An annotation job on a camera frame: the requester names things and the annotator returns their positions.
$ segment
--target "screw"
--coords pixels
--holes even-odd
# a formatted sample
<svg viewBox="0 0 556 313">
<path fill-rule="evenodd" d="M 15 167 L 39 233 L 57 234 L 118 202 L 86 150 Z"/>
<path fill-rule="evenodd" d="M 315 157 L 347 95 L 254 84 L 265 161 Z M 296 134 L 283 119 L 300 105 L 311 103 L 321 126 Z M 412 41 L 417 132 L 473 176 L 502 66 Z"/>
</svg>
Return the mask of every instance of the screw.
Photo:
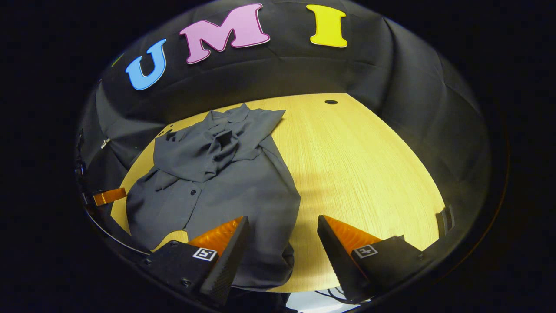
<svg viewBox="0 0 556 313">
<path fill-rule="evenodd" d="M 191 282 L 187 280 L 187 278 L 182 278 L 181 284 L 184 285 L 186 288 L 189 288 L 189 286 L 191 286 Z"/>
</svg>

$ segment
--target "yellow letter i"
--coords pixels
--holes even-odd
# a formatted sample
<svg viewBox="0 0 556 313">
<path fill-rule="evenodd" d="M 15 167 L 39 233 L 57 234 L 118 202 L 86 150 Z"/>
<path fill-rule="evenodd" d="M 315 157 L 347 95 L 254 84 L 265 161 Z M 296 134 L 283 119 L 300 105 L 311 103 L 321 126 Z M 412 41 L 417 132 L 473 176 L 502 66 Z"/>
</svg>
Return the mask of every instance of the yellow letter i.
<svg viewBox="0 0 556 313">
<path fill-rule="evenodd" d="M 310 4 L 307 9 L 315 13 L 316 33 L 311 36 L 311 42 L 316 45 L 345 48 L 348 43 L 342 38 L 340 19 L 346 13 L 334 8 Z"/>
</svg>

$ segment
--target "gray shirt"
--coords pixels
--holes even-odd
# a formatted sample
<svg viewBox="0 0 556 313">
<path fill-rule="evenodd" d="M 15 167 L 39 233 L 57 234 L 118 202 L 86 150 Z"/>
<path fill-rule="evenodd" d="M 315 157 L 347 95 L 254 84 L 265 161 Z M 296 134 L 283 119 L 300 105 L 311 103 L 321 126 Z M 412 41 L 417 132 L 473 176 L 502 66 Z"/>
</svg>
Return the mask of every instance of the gray shirt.
<svg viewBox="0 0 556 313">
<path fill-rule="evenodd" d="M 291 276 L 288 243 L 300 196 L 270 133 L 284 110 L 210 111 L 155 140 L 154 167 L 128 192 L 131 235 L 154 249 L 170 232 L 193 239 L 248 216 L 250 239 L 234 286 L 266 290 Z"/>
</svg>

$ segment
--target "black fabric backdrop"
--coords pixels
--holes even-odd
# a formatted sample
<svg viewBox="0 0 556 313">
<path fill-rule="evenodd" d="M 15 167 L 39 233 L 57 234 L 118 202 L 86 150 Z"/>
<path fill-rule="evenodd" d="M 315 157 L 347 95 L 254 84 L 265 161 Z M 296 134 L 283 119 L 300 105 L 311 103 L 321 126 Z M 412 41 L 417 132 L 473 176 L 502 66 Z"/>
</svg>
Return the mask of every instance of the black fabric backdrop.
<svg viewBox="0 0 556 313">
<path fill-rule="evenodd" d="M 137 1 L 10 2 L 2 12 L 8 24 L 7 72 L 12 75 L 4 104 L 20 112 L 5 117 L 5 147 L 16 148 L 5 171 L 15 188 L 5 195 L 19 205 L 2 210 L 4 229 L 11 234 L 4 249 L 3 312 L 184 310 L 137 277 L 90 231 L 73 196 L 72 159 L 77 119 L 99 70 L 130 38 L 195 3 L 155 8 Z M 396 306 L 396 311 L 548 311 L 548 288 L 554 280 L 548 252 L 554 238 L 554 228 L 549 228 L 553 203 L 542 199 L 552 181 L 547 149 L 553 131 L 547 127 L 551 107 L 543 107 L 551 96 L 543 57 L 554 8 L 539 2 L 501 6 L 485 1 L 368 5 L 445 55 L 479 102 L 497 103 L 513 148 L 506 200 L 478 248 L 436 286 L 381 306 Z M 130 12 L 139 6 L 152 7 L 150 14 L 129 27 L 137 20 Z"/>
<path fill-rule="evenodd" d="M 409 144 L 447 204 L 469 210 L 480 206 L 490 172 L 489 138 L 473 93 L 445 57 L 397 23 L 350 1 L 315 2 L 346 12 L 341 22 L 348 46 L 342 49 L 308 40 L 315 16 L 305 6 L 313 2 L 261 3 L 259 20 L 271 36 L 268 43 L 242 49 L 228 43 L 224 52 L 188 65 L 187 43 L 179 31 L 201 19 L 220 25 L 231 9 L 245 4 L 221 0 L 141 35 L 104 70 L 90 99 L 96 114 L 85 115 L 82 127 L 91 191 L 119 187 L 135 156 L 171 122 L 244 101 L 347 92 Z M 147 90 L 133 89 L 125 68 L 162 38 L 164 75 Z M 152 59 L 143 59 L 143 71 L 152 71 Z M 99 149 L 105 138 L 111 139 L 110 151 Z"/>
</svg>

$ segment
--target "cable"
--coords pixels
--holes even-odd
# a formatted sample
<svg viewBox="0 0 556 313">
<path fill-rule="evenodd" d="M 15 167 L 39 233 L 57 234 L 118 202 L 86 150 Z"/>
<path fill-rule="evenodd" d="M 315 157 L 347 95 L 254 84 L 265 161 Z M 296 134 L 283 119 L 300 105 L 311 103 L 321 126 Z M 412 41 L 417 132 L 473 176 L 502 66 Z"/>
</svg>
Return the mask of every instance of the cable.
<svg viewBox="0 0 556 313">
<path fill-rule="evenodd" d="M 111 234 L 109 234 L 107 231 L 105 231 L 104 228 L 102 228 L 102 227 L 97 223 L 97 221 L 95 221 L 95 219 L 89 214 L 89 211 L 87 211 L 87 209 L 85 209 L 85 212 L 87 212 L 87 215 L 89 216 L 89 218 L 95 223 L 95 225 L 96 225 L 100 230 L 102 230 L 105 234 L 107 234 L 108 236 L 110 236 L 110 238 L 114 239 L 117 243 L 119 243 L 119 244 L 121 244 L 122 246 L 124 246 L 124 247 L 126 247 L 126 248 L 128 248 L 128 249 L 131 249 L 131 250 L 133 250 L 133 251 L 135 251 L 135 252 L 139 252 L 139 253 L 141 253 L 141 254 L 143 254 L 143 255 L 146 255 L 146 256 L 149 256 L 149 255 L 150 255 L 149 253 L 146 253 L 146 252 L 143 252 L 143 251 L 139 251 L 139 250 L 137 250 L 137 249 L 135 249 L 135 248 L 132 248 L 132 247 L 126 245 L 125 243 L 119 241 L 118 239 L 115 239 Z"/>
<path fill-rule="evenodd" d="M 347 299 L 342 299 L 342 298 L 338 298 L 338 297 L 334 296 L 334 295 L 330 292 L 330 289 L 328 289 L 328 293 L 329 293 L 330 295 L 324 294 L 324 293 L 322 293 L 322 292 L 318 292 L 318 291 L 316 291 L 316 290 L 315 290 L 315 292 L 316 292 L 317 294 L 319 294 L 319 295 L 327 296 L 327 297 L 332 298 L 332 299 L 334 299 L 334 300 L 336 300 L 336 301 L 338 301 L 338 302 L 341 302 L 341 303 L 343 303 L 343 304 L 355 304 L 355 303 L 353 303 L 352 301 L 349 301 L 349 300 L 347 300 Z"/>
</svg>

